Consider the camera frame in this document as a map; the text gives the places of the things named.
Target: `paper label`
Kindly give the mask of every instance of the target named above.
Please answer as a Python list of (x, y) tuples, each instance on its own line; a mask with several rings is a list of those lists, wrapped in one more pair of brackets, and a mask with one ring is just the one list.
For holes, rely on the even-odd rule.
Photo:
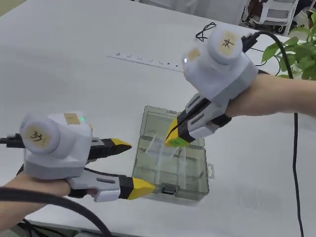
[(218, 44), (219, 51), (227, 56), (230, 56), (234, 51), (237, 38), (237, 35), (229, 31), (224, 32), (223, 37)]
[(51, 136), (36, 126), (29, 126), (26, 129), (26, 139), (39, 148), (45, 148), (51, 141)]
[(80, 124), (80, 120), (78, 118), (78, 115), (76, 113), (64, 113), (66, 122), (68, 125), (79, 125)]
[(189, 52), (189, 54), (188, 54), (188, 59), (190, 60), (190, 61), (194, 61), (197, 57), (199, 57), (199, 55), (200, 55), (200, 51), (199, 51), (199, 49), (198, 48), (194, 48), (194, 49), (192, 49), (190, 52)]

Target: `transparent storage box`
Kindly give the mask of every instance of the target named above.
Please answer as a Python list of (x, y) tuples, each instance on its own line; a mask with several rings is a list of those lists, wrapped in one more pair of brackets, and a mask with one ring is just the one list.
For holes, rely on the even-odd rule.
[(179, 113), (146, 106), (133, 177), (155, 185), (155, 194), (201, 200), (209, 193), (204, 139), (185, 148), (168, 148), (163, 140)]

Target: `yellow tip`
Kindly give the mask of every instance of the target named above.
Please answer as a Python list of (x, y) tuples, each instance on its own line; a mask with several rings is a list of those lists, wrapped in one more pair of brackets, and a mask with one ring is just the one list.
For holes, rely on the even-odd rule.
[(155, 190), (155, 187), (150, 183), (142, 180), (133, 178), (134, 189), (128, 196), (129, 200), (137, 199), (142, 196), (148, 195)]
[(168, 129), (166, 139), (164, 141), (164, 144), (167, 147), (185, 147), (189, 145), (189, 142), (185, 141), (181, 137), (179, 137), (178, 129), (176, 128), (171, 132), (171, 130), (178, 124), (178, 119), (175, 118)]
[(114, 142), (115, 145), (127, 145), (127, 146), (132, 146), (131, 144), (125, 142), (125, 141), (122, 141), (118, 138), (111, 138), (111, 140)]

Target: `skin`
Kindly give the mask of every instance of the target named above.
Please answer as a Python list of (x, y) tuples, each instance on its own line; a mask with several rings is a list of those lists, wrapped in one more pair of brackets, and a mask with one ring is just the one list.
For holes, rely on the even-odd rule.
[[(226, 114), (237, 116), (264, 116), (275, 113), (301, 113), (316, 117), (316, 81), (276, 78), (258, 75), (252, 85), (234, 99)], [(24, 173), (4, 187), (40, 191), (60, 197), (70, 192), (65, 180), (43, 181)], [(44, 207), (43, 204), (0, 202), (0, 231), (16, 225), (26, 215)]]

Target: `power strip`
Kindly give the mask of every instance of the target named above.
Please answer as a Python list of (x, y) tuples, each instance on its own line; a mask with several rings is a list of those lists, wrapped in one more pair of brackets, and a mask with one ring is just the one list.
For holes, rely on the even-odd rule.
[(162, 62), (162, 61), (157, 60), (157, 59), (147, 59), (143, 56), (117, 52), (113, 55), (108, 55), (108, 57), (109, 58), (117, 58), (117, 59), (130, 61), (130, 62), (134, 62), (134, 63), (145, 64), (145, 65), (149, 65), (149, 66), (153, 66), (153, 67), (165, 68), (165, 69), (169, 69), (169, 70), (173, 70), (173, 71), (183, 72), (181, 64)]

